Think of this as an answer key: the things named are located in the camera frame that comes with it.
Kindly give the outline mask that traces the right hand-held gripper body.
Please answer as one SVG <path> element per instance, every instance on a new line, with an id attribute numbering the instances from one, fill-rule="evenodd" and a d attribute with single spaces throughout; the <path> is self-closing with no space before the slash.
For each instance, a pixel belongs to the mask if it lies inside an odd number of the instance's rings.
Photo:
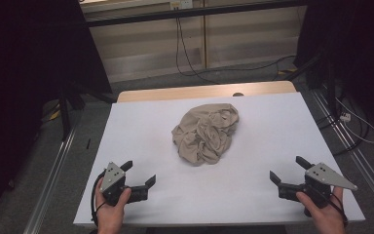
<path id="1" fill-rule="evenodd" d="M 320 209 L 330 204 L 332 186 L 357 191 L 356 185 L 324 163 L 318 163 L 316 165 L 304 163 L 303 168 L 305 169 L 305 187 L 303 188 L 303 192 L 307 194 Z"/>

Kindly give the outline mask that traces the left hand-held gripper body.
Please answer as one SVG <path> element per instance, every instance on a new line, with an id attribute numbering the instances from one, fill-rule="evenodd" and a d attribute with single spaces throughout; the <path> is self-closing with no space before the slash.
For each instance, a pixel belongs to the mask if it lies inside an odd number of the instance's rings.
<path id="1" fill-rule="evenodd" d="M 115 206 L 124 191 L 126 185 L 126 172 L 120 169 L 115 163 L 110 162 L 105 170 L 100 191 L 105 202 L 110 206 Z"/>

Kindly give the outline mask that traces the beige shorts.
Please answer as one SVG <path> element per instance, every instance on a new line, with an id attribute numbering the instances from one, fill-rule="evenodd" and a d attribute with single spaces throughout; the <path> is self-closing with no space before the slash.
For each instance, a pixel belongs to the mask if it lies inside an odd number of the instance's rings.
<path id="1" fill-rule="evenodd" d="M 231 103 L 190 109 L 171 131 L 179 157 L 195 166 L 216 164 L 230 148 L 239 121 L 239 111 Z"/>

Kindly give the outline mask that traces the person's left hand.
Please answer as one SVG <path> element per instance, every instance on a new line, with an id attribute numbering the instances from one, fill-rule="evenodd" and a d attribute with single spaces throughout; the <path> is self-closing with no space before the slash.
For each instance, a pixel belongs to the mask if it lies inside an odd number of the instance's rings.
<path id="1" fill-rule="evenodd" d="M 129 200 L 131 190 L 126 188 L 121 194 L 115 206 L 104 204 L 104 197 L 97 189 L 95 191 L 95 203 L 99 206 L 97 210 L 98 229 L 97 234 L 119 234 L 125 214 L 125 205 Z"/>

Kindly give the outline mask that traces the person's right hand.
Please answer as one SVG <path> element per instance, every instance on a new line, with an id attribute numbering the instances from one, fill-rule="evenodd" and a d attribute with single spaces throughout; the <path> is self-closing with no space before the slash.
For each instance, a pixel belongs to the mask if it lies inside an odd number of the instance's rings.
<path id="1" fill-rule="evenodd" d="M 313 223 L 320 234 L 346 234 L 343 216 L 332 206 L 318 208 L 303 192 L 296 193 L 299 201 L 310 212 Z"/>

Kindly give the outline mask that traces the white table cover sheet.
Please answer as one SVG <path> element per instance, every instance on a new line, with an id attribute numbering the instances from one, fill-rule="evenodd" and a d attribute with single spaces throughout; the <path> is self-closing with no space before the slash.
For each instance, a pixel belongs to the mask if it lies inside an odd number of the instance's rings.
<path id="1" fill-rule="evenodd" d="M 301 204 L 279 197 L 270 175 L 292 184 L 304 180 L 296 161 L 338 167 L 298 93 L 226 97 L 240 121 L 231 147 L 214 165 L 194 166 L 179 157 L 172 130 L 201 98 L 122 102 L 113 105 L 91 174 L 74 218 L 92 227 L 94 180 L 111 162 L 132 161 L 126 183 L 157 181 L 147 200 L 129 204 L 131 226 L 290 224 L 307 221 Z"/>

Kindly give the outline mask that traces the black metal stand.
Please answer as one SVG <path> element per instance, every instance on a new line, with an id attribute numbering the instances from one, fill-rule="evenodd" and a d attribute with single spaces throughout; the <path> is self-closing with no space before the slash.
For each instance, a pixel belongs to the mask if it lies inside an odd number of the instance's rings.
<path id="1" fill-rule="evenodd" d="M 86 105 L 82 98 L 82 94 L 89 95 L 109 104 L 117 101 L 112 97 L 108 97 L 107 95 L 91 90 L 78 83 L 68 83 L 67 85 L 61 86 L 58 91 L 58 102 L 63 129 L 62 140 L 66 140 L 72 132 L 68 105 L 71 105 L 74 110 L 83 110 Z"/>
<path id="2" fill-rule="evenodd" d="M 330 113 L 336 115 L 335 69 L 334 63 L 328 55 L 324 52 L 317 53 L 294 72 L 286 76 L 285 80 L 293 81 L 302 74 L 306 76 L 309 89 L 319 89 L 322 86 L 326 87 L 327 106 Z"/>

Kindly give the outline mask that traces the beige wooden cabinet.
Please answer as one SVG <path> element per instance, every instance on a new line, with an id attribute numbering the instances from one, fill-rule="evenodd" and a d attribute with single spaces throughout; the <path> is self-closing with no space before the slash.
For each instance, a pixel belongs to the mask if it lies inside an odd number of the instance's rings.
<path id="1" fill-rule="evenodd" d="M 171 10 L 171 0 L 80 0 L 86 20 Z M 260 0 L 193 0 L 194 8 Z M 305 6 L 98 26 L 91 34 L 111 83 L 296 54 Z"/>

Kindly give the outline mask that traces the black curtain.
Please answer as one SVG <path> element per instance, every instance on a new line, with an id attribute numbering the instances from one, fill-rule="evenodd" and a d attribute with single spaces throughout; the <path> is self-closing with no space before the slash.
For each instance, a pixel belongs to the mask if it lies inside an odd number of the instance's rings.
<path id="1" fill-rule="evenodd" d="M 374 118 L 374 0 L 312 0 L 294 64 L 327 56 L 335 75 Z"/>
<path id="2" fill-rule="evenodd" d="M 0 198 L 41 125 L 43 105 L 111 87 L 80 0 L 0 0 Z"/>

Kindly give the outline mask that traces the black horizontal bar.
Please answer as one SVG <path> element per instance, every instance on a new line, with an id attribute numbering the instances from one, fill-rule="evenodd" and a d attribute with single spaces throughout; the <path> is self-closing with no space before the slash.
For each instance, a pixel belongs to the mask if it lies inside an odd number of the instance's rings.
<path id="1" fill-rule="evenodd" d="M 115 24 L 136 23 L 154 20 L 171 20 L 190 17 L 201 17 L 220 14 L 231 14 L 249 11 L 271 10 L 289 7 L 299 7 L 309 5 L 311 0 L 264 0 L 255 3 L 234 4 L 216 7 L 201 7 L 186 10 L 172 10 L 158 13 L 147 13 L 131 16 L 107 17 L 88 19 L 88 27 L 107 26 Z"/>

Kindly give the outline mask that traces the aluminium floor rail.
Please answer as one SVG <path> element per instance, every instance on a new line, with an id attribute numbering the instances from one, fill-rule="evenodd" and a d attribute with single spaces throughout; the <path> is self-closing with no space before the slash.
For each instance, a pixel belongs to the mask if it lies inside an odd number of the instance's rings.
<path id="1" fill-rule="evenodd" d="M 372 217 L 374 210 L 374 123 L 365 112 L 347 97 L 336 99 L 337 114 L 327 106 L 327 92 L 311 90 L 306 102 L 313 113 L 320 132 L 339 165 L 343 175 L 358 186 L 354 193 L 363 212 Z M 350 122 L 339 119 L 351 114 Z"/>
<path id="2" fill-rule="evenodd" d="M 64 161 L 69 153 L 71 144 L 75 137 L 75 132 L 76 128 L 73 128 L 66 136 L 66 138 L 62 141 L 50 174 L 44 184 L 41 194 L 39 195 L 38 201 L 32 211 L 32 214 L 25 226 L 23 234 L 39 234 L 48 207 L 54 195 L 56 185 L 64 165 Z"/>

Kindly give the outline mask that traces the white wall socket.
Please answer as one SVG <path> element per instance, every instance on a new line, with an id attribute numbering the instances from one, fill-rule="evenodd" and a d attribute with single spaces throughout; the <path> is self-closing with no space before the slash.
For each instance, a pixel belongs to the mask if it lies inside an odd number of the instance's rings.
<path id="1" fill-rule="evenodd" d="M 169 5 L 172 10 L 192 9 L 193 0 L 171 0 Z"/>

